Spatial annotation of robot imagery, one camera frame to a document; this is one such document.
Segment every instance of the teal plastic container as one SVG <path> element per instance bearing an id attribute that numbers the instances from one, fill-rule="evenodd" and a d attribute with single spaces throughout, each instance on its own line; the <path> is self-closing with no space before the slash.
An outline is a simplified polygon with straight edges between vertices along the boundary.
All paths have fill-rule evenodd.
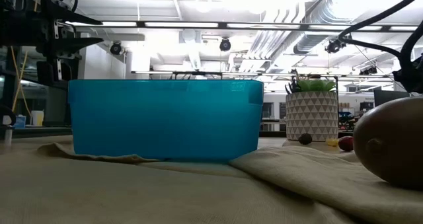
<path id="1" fill-rule="evenodd" d="M 74 80 L 75 152 L 229 160 L 257 149 L 263 84 L 236 80 Z"/>

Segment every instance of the security camera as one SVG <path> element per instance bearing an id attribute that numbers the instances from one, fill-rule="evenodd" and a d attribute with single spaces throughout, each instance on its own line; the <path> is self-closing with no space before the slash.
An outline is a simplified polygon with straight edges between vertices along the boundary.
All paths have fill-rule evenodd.
<path id="1" fill-rule="evenodd" d="M 227 52 L 231 49 L 231 43 L 228 38 L 223 38 L 220 42 L 220 50 L 223 52 Z"/>
<path id="2" fill-rule="evenodd" d="M 341 42 L 338 39 L 329 40 L 329 44 L 325 47 L 325 51 L 329 54 L 339 52 L 342 48 L 346 47 L 344 42 Z"/>
<path id="3" fill-rule="evenodd" d="M 112 47 L 110 47 L 110 53 L 112 53 L 116 56 L 122 55 L 124 53 L 125 49 L 122 47 L 121 43 L 122 42 L 118 42 L 118 41 L 113 42 Z"/>

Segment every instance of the yellow object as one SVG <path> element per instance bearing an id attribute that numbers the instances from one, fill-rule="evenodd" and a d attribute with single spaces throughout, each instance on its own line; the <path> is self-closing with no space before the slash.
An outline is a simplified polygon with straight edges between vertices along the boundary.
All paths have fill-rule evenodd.
<path id="1" fill-rule="evenodd" d="M 35 0 L 34 12 L 37 11 L 37 6 L 38 6 L 38 3 L 37 2 L 38 2 L 38 0 Z M 11 51 L 12 51 L 13 65 L 15 66 L 16 76 L 18 77 L 19 70 L 18 70 L 18 65 L 16 63 L 15 52 L 13 51 L 13 47 L 12 46 L 11 46 Z M 24 90 L 23 90 L 22 85 L 20 83 L 22 81 L 22 76 L 24 75 L 24 69 L 25 69 L 25 64 L 26 64 L 26 59 L 27 58 L 28 58 L 28 52 L 25 52 L 24 63 L 22 64 L 22 70 L 20 71 L 20 75 L 18 77 L 18 89 L 17 89 L 17 91 L 15 93 L 15 97 L 13 99 L 12 111 L 15 112 L 16 101 L 17 101 L 17 98 L 18 98 L 19 91 L 21 91 L 22 92 L 22 97 L 24 99 L 26 111 L 28 112 L 29 116 L 31 116 L 31 111 L 29 110 L 28 104 L 26 103 Z"/>
<path id="2" fill-rule="evenodd" d="M 337 147 L 338 146 L 338 139 L 326 139 L 326 144 L 333 146 L 333 147 Z"/>

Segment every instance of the white geometric planter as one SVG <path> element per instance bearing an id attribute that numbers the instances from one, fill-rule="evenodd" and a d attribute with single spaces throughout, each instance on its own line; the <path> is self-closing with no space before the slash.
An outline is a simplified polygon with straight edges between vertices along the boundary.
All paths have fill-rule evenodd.
<path id="1" fill-rule="evenodd" d="M 286 137 L 308 133 L 313 141 L 338 138 L 338 100 L 334 92 L 299 92 L 286 96 Z"/>

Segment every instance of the green plant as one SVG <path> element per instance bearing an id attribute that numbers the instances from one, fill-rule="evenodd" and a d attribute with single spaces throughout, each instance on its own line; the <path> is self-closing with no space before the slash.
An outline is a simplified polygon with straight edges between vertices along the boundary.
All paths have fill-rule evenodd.
<path id="1" fill-rule="evenodd" d="M 335 88 L 335 82 L 323 80 L 323 79 L 312 79 L 313 76 L 308 75 L 300 77 L 297 71 L 294 71 L 295 76 L 292 77 L 291 83 L 288 84 L 289 90 L 285 85 L 285 90 L 288 94 L 307 92 L 307 91 L 332 91 Z"/>

